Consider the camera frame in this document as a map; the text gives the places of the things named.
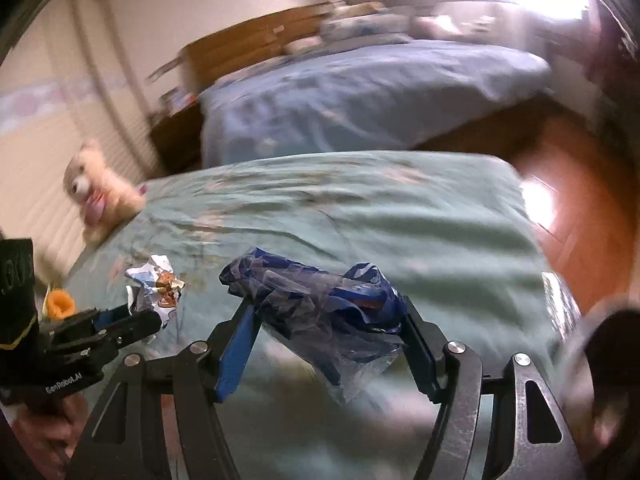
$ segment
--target human hand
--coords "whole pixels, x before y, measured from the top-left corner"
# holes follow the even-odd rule
[[[29,458],[47,480],[62,480],[88,418],[82,394],[60,400],[56,415],[41,415],[26,406],[18,409],[12,427]]]

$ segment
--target teddy bear's snout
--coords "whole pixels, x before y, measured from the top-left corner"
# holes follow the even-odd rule
[[[71,182],[71,196],[78,202],[84,202],[91,191],[91,183],[84,175],[78,175]]]

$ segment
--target teddy bear's head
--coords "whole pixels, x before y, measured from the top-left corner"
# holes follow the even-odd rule
[[[85,141],[66,167],[63,179],[66,193],[75,202],[84,204],[106,168],[98,141]]]

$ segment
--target teddy bear's ear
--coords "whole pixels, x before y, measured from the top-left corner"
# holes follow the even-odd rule
[[[81,150],[89,149],[89,150],[100,150],[100,142],[95,139],[87,139],[82,143],[80,147]]]

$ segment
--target blue plastic bag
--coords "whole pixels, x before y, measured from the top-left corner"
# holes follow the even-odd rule
[[[338,275],[255,248],[228,264],[220,282],[250,298],[269,332],[326,378],[340,402],[401,351],[406,303],[372,264]]]

